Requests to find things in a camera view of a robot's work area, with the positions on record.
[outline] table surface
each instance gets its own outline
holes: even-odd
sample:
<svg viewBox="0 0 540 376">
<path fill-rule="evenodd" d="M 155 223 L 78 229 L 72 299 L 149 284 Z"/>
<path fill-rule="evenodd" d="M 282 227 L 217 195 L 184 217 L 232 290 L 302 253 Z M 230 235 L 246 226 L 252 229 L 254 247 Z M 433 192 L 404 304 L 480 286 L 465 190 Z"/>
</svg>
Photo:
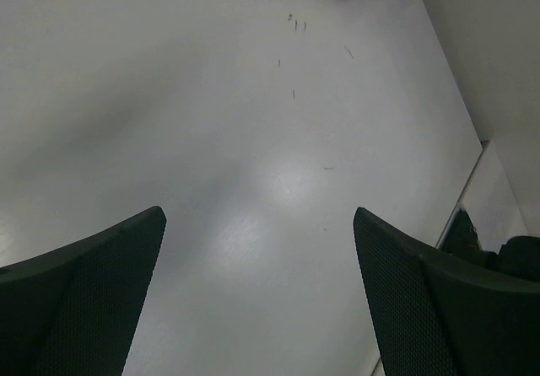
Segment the table surface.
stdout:
<svg viewBox="0 0 540 376">
<path fill-rule="evenodd" d="M 0 25 L 0 265 L 160 205 L 125 374 L 370 374 L 355 209 L 434 244 L 480 154 L 421 0 L 0 0 Z"/>
</svg>

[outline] scratch mark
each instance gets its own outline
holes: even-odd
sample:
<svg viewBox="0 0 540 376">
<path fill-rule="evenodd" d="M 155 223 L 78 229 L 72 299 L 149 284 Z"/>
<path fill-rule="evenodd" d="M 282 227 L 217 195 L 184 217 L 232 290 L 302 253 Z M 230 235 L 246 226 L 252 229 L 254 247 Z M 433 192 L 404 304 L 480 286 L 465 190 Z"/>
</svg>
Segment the scratch mark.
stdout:
<svg viewBox="0 0 540 376">
<path fill-rule="evenodd" d="M 351 49 L 349 49 L 348 47 L 345 46 L 345 50 L 351 56 L 351 58 L 354 60 L 353 52 L 351 52 Z"/>
</svg>

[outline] gray wall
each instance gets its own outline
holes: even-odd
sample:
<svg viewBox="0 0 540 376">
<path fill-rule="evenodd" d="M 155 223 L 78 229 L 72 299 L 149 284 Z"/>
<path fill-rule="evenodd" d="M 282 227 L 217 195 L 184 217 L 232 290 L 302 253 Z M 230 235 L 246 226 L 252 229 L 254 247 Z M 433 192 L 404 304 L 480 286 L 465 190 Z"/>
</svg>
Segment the gray wall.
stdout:
<svg viewBox="0 0 540 376">
<path fill-rule="evenodd" d="M 540 234 L 540 0 L 424 0 L 472 121 Z"/>
</svg>

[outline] black mark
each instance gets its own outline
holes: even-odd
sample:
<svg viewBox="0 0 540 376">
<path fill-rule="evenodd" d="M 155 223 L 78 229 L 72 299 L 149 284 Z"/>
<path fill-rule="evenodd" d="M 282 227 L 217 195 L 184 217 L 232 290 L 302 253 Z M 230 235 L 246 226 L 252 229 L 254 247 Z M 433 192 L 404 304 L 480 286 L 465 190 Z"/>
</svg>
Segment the black mark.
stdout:
<svg viewBox="0 0 540 376">
<path fill-rule="evenodd" d="M 354 60 L 354 56 L 353 56 L 353 52 L 351 52 L 351 50 L 345 46 L 345 50 L 347 51 L 347 53 L 351 56 L 351 58 Z"/>
</svg>

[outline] white table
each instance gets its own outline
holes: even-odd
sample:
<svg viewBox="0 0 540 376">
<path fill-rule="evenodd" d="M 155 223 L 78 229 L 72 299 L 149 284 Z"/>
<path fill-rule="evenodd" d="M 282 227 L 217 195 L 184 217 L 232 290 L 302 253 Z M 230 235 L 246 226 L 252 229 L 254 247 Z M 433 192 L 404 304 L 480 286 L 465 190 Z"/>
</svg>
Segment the white table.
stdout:
<svg viewBox="0 0 540 376">
<path fill-rule="evenodd" d="M 433 244 L 480 153 L 420 0 L 0 0 L 0 26 L 1 265 L 161 205 L 125 374 L 370 374 L 355 208 Z"/>
</svg>

